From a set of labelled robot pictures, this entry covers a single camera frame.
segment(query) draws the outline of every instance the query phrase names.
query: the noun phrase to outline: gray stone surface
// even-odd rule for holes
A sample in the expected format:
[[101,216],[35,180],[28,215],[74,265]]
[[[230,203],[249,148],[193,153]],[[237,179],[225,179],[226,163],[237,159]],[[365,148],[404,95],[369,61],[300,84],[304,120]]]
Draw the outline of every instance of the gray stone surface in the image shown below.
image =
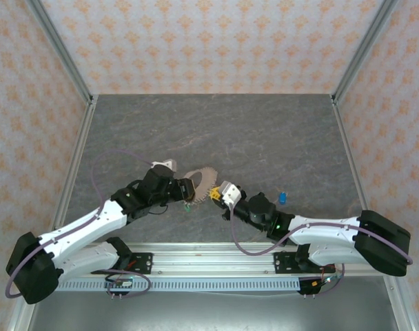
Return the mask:
[[[99,200],[90,183],[92,160],[120,148],[150,161],[175,159],[177,176],[211,166],[218,183],[241,185],[249,196],[264,192],[277,202],[288,192],[285,212],[306,217],[357,215],[360,202],[334,112],[325,94],[101,95],[68,208],[66,223],[88,213]],[[110,154],[95,167],[106,197],[147,166]],[[265,235],[238,222],[238,238]],[[161,215],[134,221],[106,237],[126,242],[231,241],[221,210],[205,201],[186,212],[181,203]]]

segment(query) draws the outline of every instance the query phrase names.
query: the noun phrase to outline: yellow object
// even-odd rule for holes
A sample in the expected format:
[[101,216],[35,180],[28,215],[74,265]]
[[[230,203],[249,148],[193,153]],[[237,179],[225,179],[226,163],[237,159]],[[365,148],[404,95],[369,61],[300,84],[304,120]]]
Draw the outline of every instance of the yellow object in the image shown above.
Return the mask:
[[218,188],[219,187],[217,187],[217,188],[212,188],[211,190],[210,190],[210,192],[209,192],[209,197],[212,199],[212,200],[217,200],[217,201],[220,201],[221,200],[221,194],[218,192]]

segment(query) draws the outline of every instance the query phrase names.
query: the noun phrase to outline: enclosure wall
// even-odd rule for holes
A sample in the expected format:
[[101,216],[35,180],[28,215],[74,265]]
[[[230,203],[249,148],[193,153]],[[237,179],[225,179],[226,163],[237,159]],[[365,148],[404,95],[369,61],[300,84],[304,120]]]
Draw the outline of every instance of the enclosure wall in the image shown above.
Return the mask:
[[49,229],[84,108],[25,1],[0,0],[0,330],[7,260],[19,236]]
[[93,94],[333,93],[382,0],[45,0]]
[[398,3],[339,108],[369,207],[411,231],[419,313],[419,0]]

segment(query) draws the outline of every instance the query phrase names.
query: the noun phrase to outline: cable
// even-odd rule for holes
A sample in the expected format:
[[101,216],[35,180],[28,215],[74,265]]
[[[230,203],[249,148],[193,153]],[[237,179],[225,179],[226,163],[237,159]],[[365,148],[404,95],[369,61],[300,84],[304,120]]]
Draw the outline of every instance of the cable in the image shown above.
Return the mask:
[[[320,295],[320,294],[325,294],[325,293],[328,293],[328,292],[332,291],[334,288],[336,289],[336,288],[337,288],[337,286],[338,286],[338,284],[341,282],[341,279],[344,277],[344,275],[345,275],[345,265],[344,265],[344,264],[342,264],[342,265],[341,265],[341,274],[340,274],[340,276],[338,277],[338,279],[337,279],[337,281],[335,282],[335,284],[334,284],[331,288],[329,288],[329,289],[325,290],[324,292],[320,292],[320,293],[318,293],[318,294],[313,294],[312,296],[315,298],[316,296],[318,296],[318,295]],[[300,280],[301,280],[301,281],[310,281],[310,280],[317,280],[317,279],[318,279],[318,277],[303,277],[303,278],[300,278]],[[320,287],[323,287],[325,284],[327,284],[327,283],[329,283],[329,282],[330,282],[330,280],[325,281],[325,282],[323,282],[323,281],[322,281],[322,283],[321,283],[319,286],[320,286]]]
[[10,275],[9,279],[8,279],[8,283],[6,285],[6,289],[5,289],[5,295],[7,298],[9,299],[13,299],[13,298],[18,298],[21,296],[21,293],[15,293],[12,294],[10,293],[10,289],[12,287],[12,284],[14,282],[15,277],[18,275],[19,271],[22,269],[22,267],[24,267],[24,265],[30,261],[32,259],[32,257],[34,257],[40,250],[43,250],[44,248],[46,248],[47,246],[49,246],[50,244],[57,242],[59,239],[62,239],[68,235],[71,235],[73,233],[75,233],[76,231],[79,231],[81,229],[84,229],[87,225],[91,224],[101,213],[102,210],[104,209],[104,205],[105,205],[105,199],[101,193],[101,191],[98,188],[98,185],[96,184],[95,180],[94,180],[94,167],[95,165],[99,162],[100,159],[102,159],[105,155],[109,155],[112,153],[122,153],[122,154],[127,154],[130,156],[135,157],[136,159],[138,159],[139,161],[142,161],[143,163],[148,164],[149,166],[152,165],[151,162],[147,161],[145,158],[143,158],[141,155],[139,154],[134,154],[132,152],[129,152],[127,150],[117,150],[117,149],[113,149],[113,150],[108,150],[107,152],[104,152],[102,154],[100,154],[99,156],[96,157],[95,160],[93,160],[92,163],[92,167],[90,168],[90,180],[92,182],[93,188],[96,192],[96,195],[98,196],[99,200],[100,200],[100,205],[99,208],[96,212],[95,215],[92,216],[92,218],[90,218],[88,221],[86,221],[85,223],[82,223],[81,225],[78,225],[77,227],[71,229],[70,231],[67,231],[66,233],[60,234],[58,236],[56,236],[55,238],[53,238],[53,240],[49,240],[46,241],[45,243],[42,243],[40,246],[38,246],[37,248],[35,248],[33,251],[31,251],[31,253],[29,253],[20,263],[19,265],[14,269],[14,271],[12,272],[12,274]]
[[[150,281],[150,279],[147,276],[145,276],[144,274],[140,274],[138,272],[126,271],[126,270],[117,270],[117,269],[108,269],[108,270],[101,270],[101,271],[102,272],[116,272],[116,273],[119,273],[121,275],[122,274],[133,274],[134,276],[144,278],[147,281],[147,288],[146,289],[144,289],[142,291],[139,291],[139,292],[136,292],[136,293],[133,293],[133,294],[127,294],[127,295],[124,295],[124,296],[119,296],[120,299],[128,299],[128,298],[132,298],[132,297],[137,297],[139,295],[147,293],[148,290],[152,287],[152,281]],[[110,295],[112,298],[114,297],[114,294],[112,294],[110,292],[110,288],[112,287],[113,284],[115,284],[117,282],[117,280],[118,279],[115,279],[113,282],[111,282],[107,285],[107,294]]]
[[[130,269],[132,267],[132,265],[134,265],[136,262],[137,262],[137,260],[131,261],[125,268],[123,268],[123,270]],[[119,277],[117,279],[110,279],[110,277],[116,276],[117,273],[115,273],[115,272],[107,272],[107,273],[108,273],[108,275],[105,277],[105,281],[113,281],[113,280],[117,281],[118,280]]]
[[297,292],[289,292],[289,293],[281,293],[281,294],[253,294],[254,292],[250,293],[232,293],[232,292],[201,292],[201,291],[186,291],[185,293],[196,293],[196,294],[212,294],[218,296],[226,296],[226,297],[251,297],[257,299],[266,299],[266,298],[279,298],[279,297],[300,297],[299,293]]
[[336,224],[336,223],[330,223],[330,222],[315,222],[315,223],[306,223],[306,224],[299,225],[296,228],[290,230],[275,245],[267,248],[266,250],[263,250],[261,252],[248,252],[242,246],[240,246],[240,243],[237,240],[236,228],[235,228],[235,224],[234,224],[234,206],[232,205],[232,203],[229,204],[229,211],[230,211],[230,219],[231,219],[231,233],[232,233],[232,238],[234,240],[234,243],[236,244],[236,247],[242,253],[244,253],[246,255],[249,255],[249,256],[252,256],[252,257],[256,257],[258,255],[264,255],[264,254],[267,254],[267,253],[271,252],[272,250],[275,250],[278,246],[281,245],[281,243],[283,243],[291,235],[293,235],[295,232],[297,232],[301,229],[309,228],[309,227],[313,227],[313,226],[330,226],[330,227],[333,227],[333,228],[349,228],[349,229],[352,229],[352,230],[357,230],[359,232],[365,233],[368,236],[375,238],[376,240],[380,241],[381,243],[383,243],[383,244],[389,246],[391,249],[395,250],[399,255],[401,255],[402,257],[404,257],[407,260],[408,265],[413,264],[413,259],[406,252],[402,251],[398,246],[396,246],[393,243],[391,243],[390,241],[382,238],[381,236],[379,236],[375,232],[368,231],[364,228],[360,228],[359,226],[347,225],[347,224]]
[[325,270],[326,270],[326,267],[331,267],[331,268],[333,268],[333,269],[335,270],[335,272],[336,272],[336,269],[335,269],[335,265],[334,265],[334,264],[324,265],[324,266],[323,266],[323,270],[321,271],[321,281],[323,281],[323,276],[325,275]]
[[[110,277],[116,276],[118,275],[118,278],[116,279],[111,279]],[[116,283],[120,278],[122,277],[122,274],[109,274],[106,276],[106,278],[104,279],[105,281],[108,281],[110,283]]]
[[162,215],[162,214],[165,214],[167,212],[167,210],[168,210],[168,205],[165,206],[165,210],[163,212],[148,212],[148,214],[151,214],[151,215]]

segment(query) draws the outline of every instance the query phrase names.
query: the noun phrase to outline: blue object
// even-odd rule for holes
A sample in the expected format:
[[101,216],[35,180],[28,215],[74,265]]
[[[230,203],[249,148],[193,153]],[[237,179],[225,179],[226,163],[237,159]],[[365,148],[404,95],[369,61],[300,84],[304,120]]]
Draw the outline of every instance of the blue object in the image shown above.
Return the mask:
[[278,202],[281,205],[284,205],[286,203],[286,198],[287,198],[287,193],[286,192],[281,192],[280,196],[278,197]]

